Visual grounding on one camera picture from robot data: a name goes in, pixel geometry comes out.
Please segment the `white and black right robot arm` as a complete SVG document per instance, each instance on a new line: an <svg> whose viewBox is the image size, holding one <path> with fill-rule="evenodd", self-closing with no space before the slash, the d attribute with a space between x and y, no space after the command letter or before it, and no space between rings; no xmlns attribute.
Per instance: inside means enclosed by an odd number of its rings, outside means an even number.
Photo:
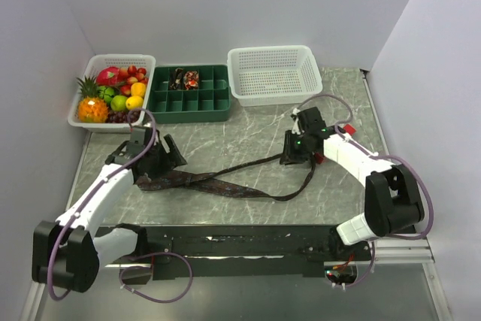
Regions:
<svg viewBox="0 0 481 321"><path fill-rule="evenodd" d="M329 253L346 259L360 243L391 237L419 240L400 232L424 219L413 172L357 144L339 126L327 126L318 108L292 112L294 126L285 132L280 164L301 164L316 154L336 162L365 189L364 210L330 231Z"/></svg>

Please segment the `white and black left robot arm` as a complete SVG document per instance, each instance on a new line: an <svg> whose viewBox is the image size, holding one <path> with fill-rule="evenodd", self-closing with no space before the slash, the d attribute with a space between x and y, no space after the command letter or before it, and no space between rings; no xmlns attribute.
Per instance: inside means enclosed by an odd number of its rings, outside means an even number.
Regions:
<svg viewBox="0 0 481 321"><path fill-rule="evenodd" d="M127 257L144 260L149 253L147 231L139 225L119 224L106 235L97 231L106 213L141 177L159 177L186 160L170 135L135 126L130 138L105 160L92 185L53 222L42 221L34 230L32 279L46 285L50 297L61 301L65 293L85 292L100 268Z"/></svg>

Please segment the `brown floral necktie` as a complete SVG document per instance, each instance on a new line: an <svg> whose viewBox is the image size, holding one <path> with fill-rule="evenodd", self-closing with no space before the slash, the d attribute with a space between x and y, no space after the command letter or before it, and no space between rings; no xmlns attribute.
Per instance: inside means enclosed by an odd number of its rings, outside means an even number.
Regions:
<svg viewBox="0 0 481 321"><path fill-rule="evenodd" d="M219 172L210 172L202 174L193 174L185 171L172 170L166 174L155 179L150 179L147 175L139 177L135 181L135 185L139 189L145 192L161 191L166 189L190 189L198 192L210 193L213 195L225 196L228 198L271 198L275 201L289 201L298 196L312 180L316 170L316 157L310 156L310 171L305 177L300 188L287 195L269 195L258 189L254 189L248 186L241 186L235 183L229 183L224 180L219 180L216 177L234 171L239 171L242 168L247 168L254 165L262 165L281 158L281 154L278 153L274 156L269 156L264 159L258 159L256 161L245 162L235 167L223 169Z"/></svg>

